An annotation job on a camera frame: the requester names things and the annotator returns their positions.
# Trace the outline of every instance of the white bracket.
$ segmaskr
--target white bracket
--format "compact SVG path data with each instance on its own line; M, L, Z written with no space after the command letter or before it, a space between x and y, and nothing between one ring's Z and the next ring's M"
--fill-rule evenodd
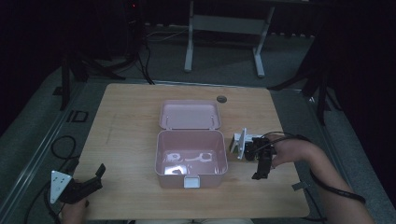
M238 148L238 159L242 160L244 158L245 152L245 143L253 142L253 137L262 137L262 134L248 134L246 128L242 129L241 133L233 134L233 145L231 146L230 151L233 153L234 149Z
M50 203L55 203L59 196L61 196L62 192L64 192L64 189L69 184L72 176L65 175L57 171L52 171L50 179L51 183L49 201Z

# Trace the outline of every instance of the pink plastic box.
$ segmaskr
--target pink plastic box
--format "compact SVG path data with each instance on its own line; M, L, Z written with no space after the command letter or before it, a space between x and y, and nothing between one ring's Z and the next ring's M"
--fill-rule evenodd
M155 171L163 188L211 188L228 170L215 101L163 102Z

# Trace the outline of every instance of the gray floor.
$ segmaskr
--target gray floor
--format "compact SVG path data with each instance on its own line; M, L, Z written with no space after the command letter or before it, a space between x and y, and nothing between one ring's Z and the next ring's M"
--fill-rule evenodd
M179 28L164 30L180 31ZM185 73L183 67L186 36L183 33L163 40L169 35L155 34L149 37L151 55L148 70L157 84L182 82L256 88L273 86L295 74L312 43L312 39L303 37L287 39L283 36L269 36L262 53L266 77L258 78L249 46L255 39L250 36L243 36L243 41L239 41L243 42L242 45L236 45L234 39L229 43L219 41L219 37L215 35L198 34L195 38L192 71ZM144 62L148 55L147 50L141 50ZM122 82L145 83L136 65L121 69L117 73L128 77ZM73 101L65 111L59 111L61 99L59 96L53 96L52 92L60 85L60 77L58 70L46 79L0 139L0 175L3 177L0 189L2 202L0 214L3 215L8 211L7 219L2 219L7 220L7 223L22 223L30 202L49 180L50 171L62 164L61 160L55 159L49 152L50 144L56 137L64 135L75 137L77 140L75 154L80 153L106 85L115 82L95 74L92 74L87 83L74 82ZM396 223L395 209L377 180L343 112L334 108L326 111L326 126L321 126L315 116L316 103L303 97L298 91L303 85L302 81L287 90L272 92L284 131L303 134L321 146L351 187L367 199L367 207L377 223ZM88 111L88 120L83 123L66 122L71 110ZM67 139L63 139L55 147L57 151L67 154L72 144ZM29 163L33 157L41 158L42 162ZM296 167L300 178L314 186L306 164L297 162ZM315 188L308 189L320 206ZM307 200L311 208L310 216L318 217L315 206L308 197ZM40 197L33 206L29 223L51 223L42 201ZM309 223L301 218L254 219L254 222ZM106 223L106 221L89 223ZM123 223L123 221L113 220L108 223Z

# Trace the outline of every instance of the metal stand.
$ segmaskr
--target metal stand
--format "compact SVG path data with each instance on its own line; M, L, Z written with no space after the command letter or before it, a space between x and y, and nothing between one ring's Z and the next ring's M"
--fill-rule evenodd
M254 62L256 63L257 75L264 77L264 68L262 65L262 46L267 36L271 19L274 15L275 7L270 7L265 20L237 19L216 16L196 15L193 10L194 1L190 0L190 19L189 19L189 44L187 46L186 62L184 71L190 72L192 68L193 42L192 36L194 30L206 30L215 32L229 32L247 35L260 35L259 45L253 49Z
M125 80L125 77L113 73L110 69L103 67L97 63L94 59L86 56L81 52L66 53L62 59L62 105L61 110L64 110L70 100L70 70L73 72L76 80L87 81L88 74L85 70L85 64L88 64L92 68L98 70L101 74L106 77L110 77L118 80Z
M326 90L328 86L328 78L331 71L331 67L328 64L328 59L318 44L317 40L314 40L311 48L305 55L302 64L297 71L297 74L289 80L286 80L273 87L268 87L270 91L280 91L287 88L289 85L307 78L302 93L304 96L311 97L318 89L318 108L317 116L322 125L324 122L324 110L326 107Z

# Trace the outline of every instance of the table leg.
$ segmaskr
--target table leg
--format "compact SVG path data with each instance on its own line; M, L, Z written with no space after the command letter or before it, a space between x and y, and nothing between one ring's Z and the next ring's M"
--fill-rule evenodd
M265 37L267 37L267 32L268 28L270 27L271 24L271 19L274 15L275 7L270 7L270 10L268 12L267 18L265 19L265 23L262 27L262 34L260 38L259 45L257 48L253 49L253 56L254 56L254 62L256 63L256 69L257 69L257 76L259 77L264 77L264 68L262 66L262 45L264 44Z
M190 19L189 19L189 44L187 46L186 62L184 63L184 71L190 72L192 67L192 54L194 45L192 43L192 33L193 33L193 19L194 19L194 1L190 1Z

